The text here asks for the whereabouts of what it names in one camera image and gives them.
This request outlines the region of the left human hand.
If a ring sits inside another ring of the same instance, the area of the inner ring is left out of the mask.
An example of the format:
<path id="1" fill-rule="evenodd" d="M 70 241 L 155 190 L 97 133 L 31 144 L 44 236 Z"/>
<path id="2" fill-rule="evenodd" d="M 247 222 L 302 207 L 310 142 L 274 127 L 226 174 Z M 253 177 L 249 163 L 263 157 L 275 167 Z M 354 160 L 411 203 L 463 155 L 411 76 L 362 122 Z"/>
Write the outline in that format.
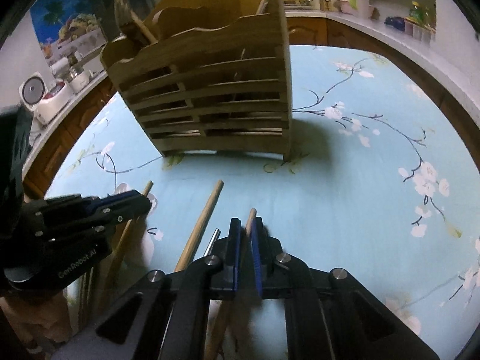
<path id="1" fill-rule="evenodd" d="M 68 301 L 63 291 L 39 305 L 5 296 L 1 298 L 1 310 L 27 350 L 28 359 L 50 357 L 38 342 L 39 336 L 55 344 L 62 344 L 72 337 Z"/>

